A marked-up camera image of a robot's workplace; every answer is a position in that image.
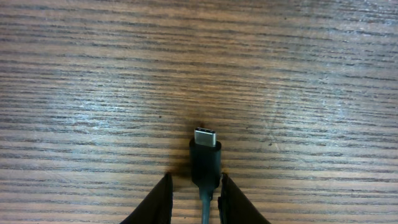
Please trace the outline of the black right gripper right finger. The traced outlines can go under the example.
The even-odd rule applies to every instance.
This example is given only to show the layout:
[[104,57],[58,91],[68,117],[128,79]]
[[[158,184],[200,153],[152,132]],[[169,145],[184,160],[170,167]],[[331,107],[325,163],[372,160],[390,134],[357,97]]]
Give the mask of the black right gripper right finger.
[[271,224],[225,173],[218,210],[221,224]]

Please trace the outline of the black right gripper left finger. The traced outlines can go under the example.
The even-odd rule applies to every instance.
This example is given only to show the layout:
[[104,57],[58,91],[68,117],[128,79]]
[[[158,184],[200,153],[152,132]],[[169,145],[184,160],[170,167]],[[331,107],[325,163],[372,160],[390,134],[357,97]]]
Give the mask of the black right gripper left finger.
[[171,224],[172,175],[166,173],[145,199],[120,224]]

